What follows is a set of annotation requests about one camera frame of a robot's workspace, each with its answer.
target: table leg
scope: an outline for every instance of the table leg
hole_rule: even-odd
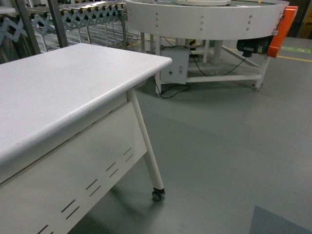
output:
[[[140,32],[141,34],[141,52],[145,53],[145,34]]]
[[[162,198],[164,198],[164,195],[165,195],[164,185],[162,183],[162,179],[161,179],[160,172],[157,166],[155,155],[152,149],[150,139],[147,134],[142,112],[140,110],[140,106],[138,104],[136,92],[134,89],[127,91],[127,99],[128,101],[131,101],[133,104],[133,107],[136,112],[136,117],[137,117],[140,129],[142,131],[144,142],[147,148],[147,153],[144,155],[144,160],[145,160],[145,163],[146,163],[146,166],[147,166],[147,169],[150,174],[153,187],[154,187],[154,191],[152,195],[155,200],[160,201]]]
[[[260,75],[261,75],[261,79],[259,79],[257,81],[257,83],[255,84],[255,89],[258,91],[260,89],[260,86],[264,80],[264,76],[265,76],[265,73],[268,69],[268,65],[269,65],[269,62],[270,62],[270,58],[269,56],[264,56],[263,58],[263,62],[262,62],[262,66],[260,68]]]

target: white table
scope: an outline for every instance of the white table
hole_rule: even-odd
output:
[[[78,44],[0,65],[0,233],[64,234],[144,156],[134,87],[170,58]]]

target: metal pipe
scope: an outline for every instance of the metal pipe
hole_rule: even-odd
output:
[[[52,15],[53,23],[55,26],[55,31],[58,37],[58,43],[60,48],[68,46],[68,41],[64,29],[64,25],[62,22],[62,16],[59,11],[59,4],[56,0],[48,0],[49,9]]]

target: table top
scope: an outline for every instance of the table top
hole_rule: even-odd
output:
[[[0,183],[42,156],[23,152],[171,62],[81,43],[0,65]]]

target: electrical box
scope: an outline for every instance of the electrical box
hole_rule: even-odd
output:
[[[160,80],[168,83],[186,84],[189,54],[189,48],[163,48],[161,55],[171,58],[173,63],[161,70]]]

